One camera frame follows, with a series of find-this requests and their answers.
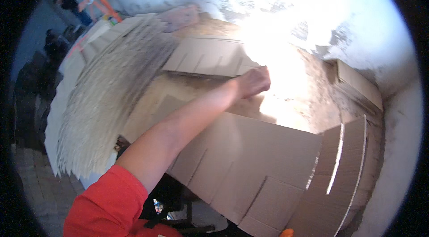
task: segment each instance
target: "person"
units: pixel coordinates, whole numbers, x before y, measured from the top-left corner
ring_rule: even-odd
[[[152,126],[116,163],[76,197],[64,236],[165,236],[180,233],[163,224],[145,228],[143,203],[179,152],[241,98],[270,88],[268,68],[254,68],[190,101]]]
[[[91,17],[86,13],[85,10],[79,12],[78,2],[76,0],[53,0],[55,4],[61,6],[65,10],[70,10],[84,26],[89,26],[92,23]]]

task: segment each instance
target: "dirt floor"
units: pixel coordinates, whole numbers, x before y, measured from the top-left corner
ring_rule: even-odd
[[[201,14],[200,18],[198,24],[175,31],[174,35],[179,38],[205,34],[244,38],[238,25],[211,19],[207,14]],[[322,133],[366,114],[376,130],[377,142],[383,147],[382,117],[373,116],[334,89],[329,63],[287,43],[274,55],[265,63],[270,70],[271,89],[254,98],[240,100],[228,112],[311,133]],[[263,57],[256,57],[256,61],[264,64]],[[135,141],[153,125],[151,117],[166,95],[190,101],[223,82],[160,71],[135,105],[121,134],[130,142]],[[357,229],[361,216],[359,212],[349,229],[341,231],[339,236],[350,236]]]

